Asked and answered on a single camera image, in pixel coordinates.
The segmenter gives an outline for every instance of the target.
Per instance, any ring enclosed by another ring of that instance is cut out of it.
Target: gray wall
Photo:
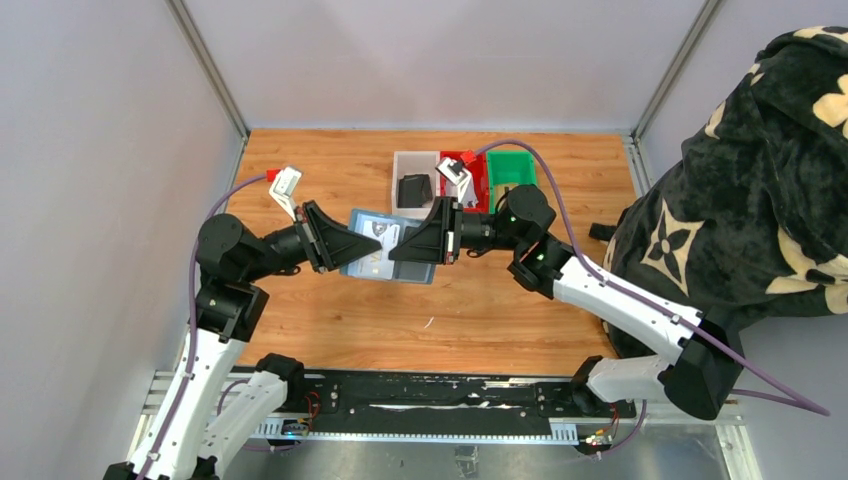
[[[165,2],[0,3],[0,465],[101,478],[239,143]]]
[[[716,105],[780,33],[813,25],[848,25],[843,0],[726,0],[644,138],[655,177],[680,159],[680,143],[701,128]],[[848,316],[770,319],[745,332],[746,353],[791,387],[830,408],[832,418],[745,400],[763,477],[840,478],[848,467]],[[770,391],[746,374],[741,385]]]
[[[629,129],[701,0],[190,0],[251,127]]]

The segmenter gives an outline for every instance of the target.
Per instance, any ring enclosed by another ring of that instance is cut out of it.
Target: robotic arm
[[[453,173],[460,190],[467,188],[462,172]],[[299,179],[300,172],[287,168],[271,186],[271,196],[292,216],[292,226],[260,239],[230,214],[215,215],[203,224],[196,255],[201,288],[195,298],[194,368],[186,374],[191,362],[191,349],[186,348],[147,437],[128,462],[110,466],[104,480],[219,479],[256,425],[303,397],[303,364],[270,354],[259,362],[238,398],[208,423],[221,386],[268,301],[268,294],[253,282],[297,274],[306,262],[316,272],[332,271],[381,248],[378,241],[330,219],[313,201],[296,207],[292,193]],[[701,328],[741,353],[738,335],[717,313],[703,316],[616,279],[676,314],[663,316],[609,288],[606,281],[615,277],[597,265],[589,264],[604,280],[587,274],[572,248],[548,232],[555,218],[544,194],[532,185],[509,191],[495,214],[465,213],[456,198],[438,197],[427,219],[389,258],[452,264],[461,249],[468,249],[470,257],[512,251],[508,270],[522,287],[595,313],[657,353],[632,360],[587,359],[571,382],[573,400],[584,414],[622,399],[668,398],[695,417],[716,418],[742,367],[693,337],[675,318],[699,318]]]

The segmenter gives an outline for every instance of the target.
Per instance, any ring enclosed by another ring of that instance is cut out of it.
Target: cloth
[[[608,270],[740,328],[848,312],[848,29],[773,40],[682,154],[622,216]]]

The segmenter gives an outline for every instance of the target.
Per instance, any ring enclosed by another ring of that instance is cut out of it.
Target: gray floor
[[[628,431],[622,428],[619,438]],[[444,443],[307,442],[287,455],[242,452],[225,480],[729,479],[715,429],[646,426],[601,462],[573,462],[572,447]]]

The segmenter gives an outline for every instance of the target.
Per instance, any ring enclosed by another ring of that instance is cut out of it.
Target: wood grain surface
[[[391,212],[394,151],[466,150],[502,138],[528,142],[549,162],[580,245],[600,263],[605,246],[587,237],[589,225],[615,223],[635,198],[615,135],[254,130],[238,181],[294,165],[304,174],[296,201],[314,199],[347,224],[352,208]],[[537,176],[556,209],[538,167]],[[268,187],[251,185],[228,207],[258,236],[291,224]],[[552,231],[567,240],[560,218]],[[318,275],[308,265],[296,277],[263,279],[271,300],[240,363],[276,352],[308,367],[570,375],[589,355],[613,355],[596,317],[519,287],[506,271],[510,255],[462,255],[437,267],[432,285]]]

